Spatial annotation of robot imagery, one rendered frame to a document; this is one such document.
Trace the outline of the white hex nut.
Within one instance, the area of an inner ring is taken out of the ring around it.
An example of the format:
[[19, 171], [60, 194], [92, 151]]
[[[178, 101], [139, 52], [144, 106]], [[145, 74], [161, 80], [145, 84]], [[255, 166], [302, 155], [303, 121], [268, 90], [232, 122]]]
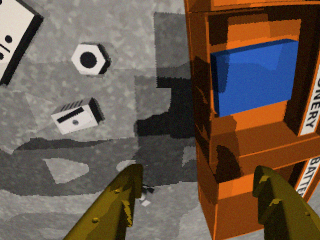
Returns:
[[71, 60], [80, 74], [98, 75], [108, 57], [100, 43], [82, 42]]

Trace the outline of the orange three-compartment bin rack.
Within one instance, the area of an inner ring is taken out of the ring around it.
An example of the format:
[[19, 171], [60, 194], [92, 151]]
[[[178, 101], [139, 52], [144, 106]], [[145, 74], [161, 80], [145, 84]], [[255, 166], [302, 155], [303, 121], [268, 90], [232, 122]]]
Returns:
[[[252, 196], [258, 165], [307, 203], [320, 182], [320, 1], [184, 0], [184, 8], [198, 199], [212, 240], [226, 240], [264, 229]], [[219, 118], [210, 53], [286, 38], [299, 41], [291, 100]]]

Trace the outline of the blue block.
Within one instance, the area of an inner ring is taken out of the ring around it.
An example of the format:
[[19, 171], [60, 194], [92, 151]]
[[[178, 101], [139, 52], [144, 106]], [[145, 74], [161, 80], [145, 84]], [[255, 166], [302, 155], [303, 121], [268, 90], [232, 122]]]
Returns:
[[218, 116], [290, 100], [298, 42], [286, 38], [210, 53]]

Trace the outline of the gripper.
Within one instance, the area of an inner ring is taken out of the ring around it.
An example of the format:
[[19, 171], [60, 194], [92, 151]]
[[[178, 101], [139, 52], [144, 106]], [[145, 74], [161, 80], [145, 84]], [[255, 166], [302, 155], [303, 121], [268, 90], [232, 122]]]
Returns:
[[[125, 240], [142, 183], [142, 164], [124, 168], [63, 240]], [[319, 216], [273, 169], [256, 167], [252, 196], [258, 198], [258, 223], [264, 225], [264, 240], [320, 240]]]

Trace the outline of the white domino tile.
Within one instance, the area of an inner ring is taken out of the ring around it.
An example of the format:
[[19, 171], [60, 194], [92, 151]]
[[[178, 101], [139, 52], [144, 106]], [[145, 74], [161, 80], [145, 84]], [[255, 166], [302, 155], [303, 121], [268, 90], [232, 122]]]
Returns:
[[39, 17], [22, 0], [0, 0], [0, 85], [4, 84]]

